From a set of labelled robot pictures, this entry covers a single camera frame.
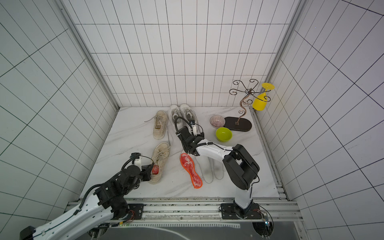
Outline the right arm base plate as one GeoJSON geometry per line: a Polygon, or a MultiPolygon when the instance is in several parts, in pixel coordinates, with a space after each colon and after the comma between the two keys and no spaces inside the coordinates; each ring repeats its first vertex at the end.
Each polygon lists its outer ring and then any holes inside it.
{"type": "Polygon", "coordinates": [[[259,204],[253,201],[245,209],[242,209],[235,202],[221,204],[219,211],[223,220],[261,220],[264,218],[259,204]]]}

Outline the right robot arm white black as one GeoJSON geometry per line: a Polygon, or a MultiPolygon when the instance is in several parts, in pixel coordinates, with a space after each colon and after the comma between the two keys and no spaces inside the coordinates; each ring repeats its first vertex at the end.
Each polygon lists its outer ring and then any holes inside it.
{"type": "Polygon", "coordinates": [[[205,139],[204,133],[192,134],[189,129],[193,125],[183,117],[174,117],[173,123],[185,153],[205,156],[224,164],[232,183],[237,187],[235,206],[248,211],[252,204],[252,183],[258,178],[260,167],[245,147],[240,144],[222,146],[205,139]]]}

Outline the white shoe insole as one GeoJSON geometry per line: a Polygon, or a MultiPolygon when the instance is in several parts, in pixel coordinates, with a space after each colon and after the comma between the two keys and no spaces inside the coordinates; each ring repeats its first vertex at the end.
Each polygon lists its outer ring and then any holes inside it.
{"type": "Polygon", "coordinates": [[[214,178],[218,181],[222,180],[224,178],[223,164],[213,159],[210,159],[210,164],[214,178]]]}
{"type": "Polygon", "coordinates": [[[200,166],[204,181],[207,184],[211,184],[213,182],[213,170],[211,168],[210,160],[208,157],[198,156],[196,160],[200,166]]]}

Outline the white sneaker with laces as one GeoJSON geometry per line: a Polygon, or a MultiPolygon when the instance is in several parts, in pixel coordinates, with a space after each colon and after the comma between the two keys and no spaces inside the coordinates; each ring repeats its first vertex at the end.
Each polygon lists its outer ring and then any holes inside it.
{"type": "Polygon", "coordinates": [[[191,109],[191,107],[187,104],[181,104],[180,110],[182,112],[183,118],[186,119],[188,124],[191,126],[189,127],[191,133],[193,133],[195,136],[201,134],[202,128],[198,123],[196,113],[191,109]]]}

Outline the red orange shoe insole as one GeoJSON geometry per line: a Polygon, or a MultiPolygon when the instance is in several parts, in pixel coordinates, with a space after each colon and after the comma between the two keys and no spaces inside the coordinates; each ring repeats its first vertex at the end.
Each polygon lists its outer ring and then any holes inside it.
{"type": "Polygon", "coordinates": [[[180,155],[180,163],[182,167],[187,171],[191,178],[192,185],[195,189],[199,189],[203,186],[203,181],[200,176],[197,174],[195,169],[194,160],[186,153],[180,155]]]}

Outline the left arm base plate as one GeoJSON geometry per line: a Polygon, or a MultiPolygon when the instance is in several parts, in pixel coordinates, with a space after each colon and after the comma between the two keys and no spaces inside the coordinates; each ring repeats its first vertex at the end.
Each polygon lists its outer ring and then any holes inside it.
{"type": "Polygon", "coordinates": [[[132,220],[141,220],[144,204],[126,204],[125,206],[113,209],[112,221],[119,220],[120,222],[132,221],[132,220]]]}

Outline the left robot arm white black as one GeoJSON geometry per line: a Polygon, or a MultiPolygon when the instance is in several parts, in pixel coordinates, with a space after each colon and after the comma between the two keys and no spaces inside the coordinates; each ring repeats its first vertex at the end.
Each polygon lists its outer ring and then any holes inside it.
{"type": "Polygon", "coordinates": [[[56,219],[20,232],[21,240],[74,240],[105,223],[114,227],[140,219],[143,205],[130,205],[125,196],[137,189],[141,182],[150,180],[155,163],[143,165],[143,155],[134,153],[121,170],[106,182],[90,187],[82,201],[56,219]]]}

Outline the beige shoe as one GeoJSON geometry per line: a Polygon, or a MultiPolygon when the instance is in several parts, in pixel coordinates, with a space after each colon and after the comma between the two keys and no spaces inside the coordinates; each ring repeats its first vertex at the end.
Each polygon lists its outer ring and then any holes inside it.
{"type": "Polygon", "coordinates": [[[156,140],[162,140],[168,128],[168,116],[163,110],[158,111],[151,119],[145,121],[150,122],[154,120],[153,137],[156,140]]]}
{"type": "Polygon", "coordinates": [[[170,148],[170,144],[166,142],[160,143],[155,148],[152,159],[154,160],[154,165],[158,165],[160,167],[160,172],[158,175],[152,175],[151,171],[151,180],[149,181],[150,184],[155,185],[160,182],[165,165],[170,155],[170,148]]]}

